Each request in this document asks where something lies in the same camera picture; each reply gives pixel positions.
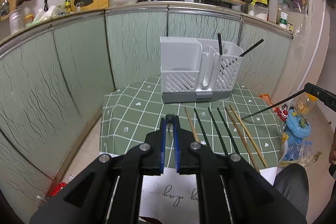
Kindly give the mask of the person's right hand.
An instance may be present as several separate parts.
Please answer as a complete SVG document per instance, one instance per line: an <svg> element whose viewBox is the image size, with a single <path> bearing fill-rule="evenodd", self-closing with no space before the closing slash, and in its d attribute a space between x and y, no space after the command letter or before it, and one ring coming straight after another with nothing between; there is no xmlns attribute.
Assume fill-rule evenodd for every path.
<svg viewBox="0 0 336 224"><path fill-rule="evenodd" d="M329 153L329 163L332 165L336 164L336 129L333 136L333 143L331 145L331 150Z"/></svg>

